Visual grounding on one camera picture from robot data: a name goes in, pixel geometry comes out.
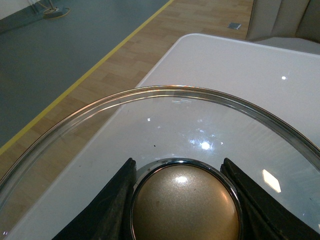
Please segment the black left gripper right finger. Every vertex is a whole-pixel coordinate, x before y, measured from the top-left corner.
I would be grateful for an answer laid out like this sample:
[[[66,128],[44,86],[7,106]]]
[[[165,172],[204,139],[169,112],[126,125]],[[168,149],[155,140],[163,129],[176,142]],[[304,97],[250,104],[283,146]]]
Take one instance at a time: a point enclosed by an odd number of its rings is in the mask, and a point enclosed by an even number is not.
[[[220,171],[234,185],[242,210],[243,240],[318,240],[320,234],[289,212],[230,159]]]

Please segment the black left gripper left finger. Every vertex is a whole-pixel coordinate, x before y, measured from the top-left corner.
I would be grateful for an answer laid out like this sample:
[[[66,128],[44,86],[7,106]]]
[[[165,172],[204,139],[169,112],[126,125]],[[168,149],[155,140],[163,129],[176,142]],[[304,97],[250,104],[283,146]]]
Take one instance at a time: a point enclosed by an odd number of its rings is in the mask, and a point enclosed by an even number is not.
[[[129,209],[136,176],[136,161],[129,158],[92,202],[54,239],[130,240]]]

